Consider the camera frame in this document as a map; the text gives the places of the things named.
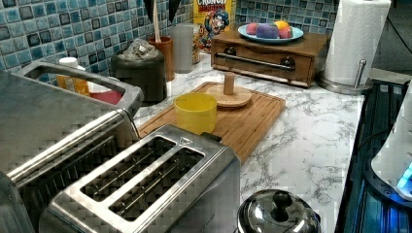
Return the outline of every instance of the orange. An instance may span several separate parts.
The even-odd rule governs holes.
[[[289,27],[289,24],[283,20],[275,21],[274,23],[276,24],[276,26],[278,26],[279,30]]]

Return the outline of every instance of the cereal box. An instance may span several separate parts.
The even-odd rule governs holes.
[[[193,1],[193,22],[200,25],[201,50],[210,53],[212,38],[229,30],[230,22],[234,20],[235,3],[236,0]]]

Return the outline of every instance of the paper towel holder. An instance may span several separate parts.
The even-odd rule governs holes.
[[[316,78],[316,83],[331,92],[346,94],[346,95],[363,95],[373,87],[373,81],[368,78],[365,84],[360,85],[361,75],[366,65],[366,60],[362,59],[358,68],[358,73],[355,79],[355,85],[346,85],[341,83],[335,83],[328,80],[325,77],[325,70],[319,72]]]

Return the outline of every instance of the blue light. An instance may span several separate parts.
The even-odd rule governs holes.
[[[403,178],[405,179],[409,179],[410,177],[412,177],[412,169],[406,169],[405,173],[403,173]]]
[[[398,188],[404,188],[408,183],[408,179],[401,178],[400,181],[397,183]]]

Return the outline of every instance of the marble countertop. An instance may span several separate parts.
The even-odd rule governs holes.
[[[210,56],[189,74],[167,83],[163,102],[139,109],[140,126],[164,110],[177,96],[205,82],[222,83]],[[327,91],[315,83],[308,89],[237,75],[236,85],[286,100],[286,108],[241,169],[241,202],[267,188],[284,189],[305,200],[322,219],[323,232],[334,232],[361,116],[363,96]]]

